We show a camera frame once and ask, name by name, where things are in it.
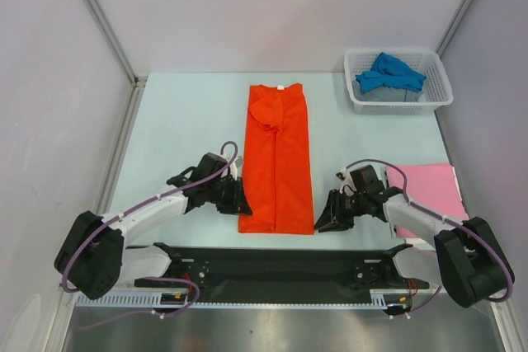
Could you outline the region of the orange t shirt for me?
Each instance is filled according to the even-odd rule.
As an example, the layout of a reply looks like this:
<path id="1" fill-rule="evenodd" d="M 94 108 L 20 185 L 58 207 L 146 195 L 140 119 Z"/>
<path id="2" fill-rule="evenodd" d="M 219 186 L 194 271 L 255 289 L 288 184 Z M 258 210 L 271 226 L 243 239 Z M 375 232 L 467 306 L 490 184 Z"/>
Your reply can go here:
<path id="1" fill-rule="evenodd" d="M 300 83 L 250 87 L 243 150 L 243 188 L 252 210 L 240 233 L 312 235 L 309 114 Z"/>

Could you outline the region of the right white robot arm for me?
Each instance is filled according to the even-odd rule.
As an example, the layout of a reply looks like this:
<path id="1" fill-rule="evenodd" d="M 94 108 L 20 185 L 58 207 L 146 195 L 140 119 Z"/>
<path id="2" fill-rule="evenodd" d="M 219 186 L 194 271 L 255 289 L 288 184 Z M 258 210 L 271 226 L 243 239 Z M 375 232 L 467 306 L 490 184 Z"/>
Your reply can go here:
<path id="1" fill-rule="evenodd" d="M 405 228 L 431 249 L 399 246 L 380 267 L 388 286 L 418 278 L 442 287 L 461 307 L 482 300 L 506 302 L 515 275 L 490 224 L 480 217 L 451 218 L 421 204 L 409 195 L 407 178 L 402 187 L 386 186 L 375 163 L 374 159 L 355 161 L 336 174 L 341 185 L 329 191 L 315 231 L 346 231 L 366 215 Z"/>

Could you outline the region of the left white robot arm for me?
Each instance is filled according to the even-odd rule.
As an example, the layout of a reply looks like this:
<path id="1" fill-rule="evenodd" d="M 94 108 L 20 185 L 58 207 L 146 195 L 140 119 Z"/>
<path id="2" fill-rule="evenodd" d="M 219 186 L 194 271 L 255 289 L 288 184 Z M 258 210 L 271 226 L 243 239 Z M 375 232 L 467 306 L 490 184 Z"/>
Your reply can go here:
<path id="1" fill-rule="evenodd" d="M 131 243 L 162 223 L 212 204 L 221 214 L 250 215 L 239 171 L 243 159 L 206 153 L 195 167 L 169 178 L 155 196 L 114 213 L 85 211 L 73 222 L 54 259 L 61 286 L 91 300 L 103 297 L 116 285 L 156 278 L 176 284 L 182 276 L 178 254 L 155 242 L 133 248 Z"/>

